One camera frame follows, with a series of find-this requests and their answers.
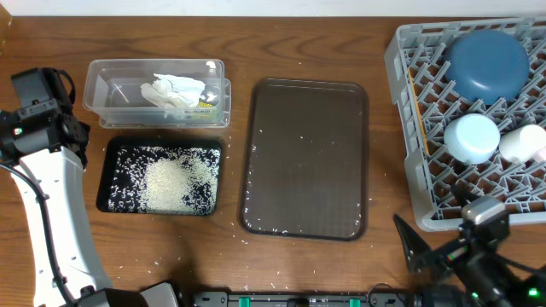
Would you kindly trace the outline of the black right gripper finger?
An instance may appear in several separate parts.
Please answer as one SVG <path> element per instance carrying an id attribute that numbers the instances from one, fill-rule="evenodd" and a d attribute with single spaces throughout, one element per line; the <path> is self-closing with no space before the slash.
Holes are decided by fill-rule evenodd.
<path id="1" fill-rule="evenodd" d="M 393 222 L 402 243 L 409 272 L 421 272 L 427 266 L 431 247 L 398 214 L 393 216 Z"/>
<path id="2" fill-rule="evenodd" d="M 460 207 L 464 207 L 479 198 L 477 194 L 468 191 L 466 187 L 461 184 L 453 184 L 450 187 L 450 191 Z"/>

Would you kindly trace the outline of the light blue small bowl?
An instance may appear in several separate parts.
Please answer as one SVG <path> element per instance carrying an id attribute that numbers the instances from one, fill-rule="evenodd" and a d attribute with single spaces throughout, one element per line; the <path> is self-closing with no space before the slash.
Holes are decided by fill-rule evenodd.
<path id="1" fill-rule="evenodd" d="M 497 125 L 478 113 L 453 120 L 444 131 L 444 144 L 449 154 L 469 165 L 486 162 L 497 150 L 500 138 Z"/>

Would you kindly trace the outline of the cream paper cup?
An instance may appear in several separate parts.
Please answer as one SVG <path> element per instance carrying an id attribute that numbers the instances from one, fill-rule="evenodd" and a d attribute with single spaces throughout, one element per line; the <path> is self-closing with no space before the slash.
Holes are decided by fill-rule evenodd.
<path id="1" fill-rule="evenodd" d="M 501 156 L 511 163 L 525 163 L 545 148 L 545 129 L 539 125 L 525 125 L 504 135 L 499 143 Z"/>

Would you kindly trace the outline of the pink cup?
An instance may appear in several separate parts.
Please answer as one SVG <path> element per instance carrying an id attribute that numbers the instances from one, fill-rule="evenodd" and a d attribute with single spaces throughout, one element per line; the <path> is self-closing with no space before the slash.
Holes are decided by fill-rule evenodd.
<path id="1" fill-rule="evenodd" d="M 546 148 L 539 149 L 534 154 L 533 159 L 537 162 L 544 162 L 546 160 Z"/>

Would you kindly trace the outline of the dark blue plate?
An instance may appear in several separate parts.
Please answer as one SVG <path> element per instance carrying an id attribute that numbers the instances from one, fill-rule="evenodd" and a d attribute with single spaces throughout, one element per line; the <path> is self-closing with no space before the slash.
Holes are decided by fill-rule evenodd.
<path id="1" fill-rule="evenodd" d="M 523 45 L 505 32 L 478 30 L 460 36 L 448 48 L 445 78 L 454 91 L 486 105 L 503 98 L 513 100 L 527 82 L 530 61 Z"/>

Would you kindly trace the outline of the white napkin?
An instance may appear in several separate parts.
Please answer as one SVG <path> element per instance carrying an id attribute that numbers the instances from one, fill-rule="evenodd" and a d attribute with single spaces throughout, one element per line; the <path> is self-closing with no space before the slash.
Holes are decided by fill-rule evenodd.
<path id="1" fill-rule="evenodd" d="M 196 107 L 206 88 L 204 82 L 193 78 L 157 73 L 154 76 L 153 83 L 141 85 L 141 94 L 156 107 Z"/>

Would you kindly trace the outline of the wooden chopstick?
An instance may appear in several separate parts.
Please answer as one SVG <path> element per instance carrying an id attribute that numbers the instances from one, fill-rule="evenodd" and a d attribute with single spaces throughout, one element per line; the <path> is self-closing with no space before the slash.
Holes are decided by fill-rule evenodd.
<path id="1" fill-rule="evenodd" d="M 415 93 L 415 83 L 414 83 L 414 79 L 411 75 L 411 72 L 408 73 L 408 77 L 409 77 L 409 84 L 410 84 L 410 88 L 411 88 L 411 92 L 412 92 L 412 96 L 413 96 L 413 99 L 414 99 L 414 104 L 415 104 L 415 109 L 416 109 L 416 116 L 417 116 L 417 119 L 418 119 L 418 124 L 419 124 L 419 127 L 420 127 L 420 131 L 421 131 L 421 138 L 422 138 L 422 142 L 423 142 L 423 148 L 424 148 L 424 152 L 425 152 L 425 155 L 426 156 L 429 156 L 430 155 L 430 152 L 429 152 L 429 147 L 428 147 L 428 144 L 427 144 L 427 137 L 426 137 L 426 131 L 424 129 L 424 126 L 423 126 L 423 122 L 422 122 L 422 116 L 421 116 L 421 111 L 420 111 L 420 108 L 419 108 L 419 100 L 418 100 L 418 97 Z"/>

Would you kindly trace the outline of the yellow green snack wrapper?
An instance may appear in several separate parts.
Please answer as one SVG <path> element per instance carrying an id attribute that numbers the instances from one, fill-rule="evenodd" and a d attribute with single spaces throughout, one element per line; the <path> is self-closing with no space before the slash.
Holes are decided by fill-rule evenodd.
<path id="1" fill-rule="evenodd" d="M 196 107 L 188 107 L 183 110 L 182 118 L 185 120 L 214 121 L 218 117 L 217 105 L 199 101 Z"/>

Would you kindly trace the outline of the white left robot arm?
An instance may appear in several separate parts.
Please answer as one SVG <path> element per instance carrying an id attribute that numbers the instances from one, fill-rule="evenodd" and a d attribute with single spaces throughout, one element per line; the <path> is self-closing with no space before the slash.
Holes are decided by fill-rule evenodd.
<path id="1" fill-rule="evenodd" d="M 1 167 L 20 191 L 31 236 L 36 306 L 144 306 L 139 292 L 113 288 L 84 205 L 90 127 L 73 115 L 75 89 L 63 70 L 12 76 L 20 108 L 1 113 Z"/>

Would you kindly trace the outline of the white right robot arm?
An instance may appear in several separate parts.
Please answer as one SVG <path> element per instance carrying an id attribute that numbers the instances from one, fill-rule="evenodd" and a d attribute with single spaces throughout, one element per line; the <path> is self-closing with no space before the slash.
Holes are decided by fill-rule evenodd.
<path id="1" fill-rule="evenodd" d="M 409 295 L 406 306 L 545 307 L 545 268 L 534 269 L 497 253 L 510 235 L 505 204 L 462 186 L 451 192 L 462 208 L 459 236 L 433 250 L 400 216 L 393 222 L 409 272 L 432 282 Z"/>

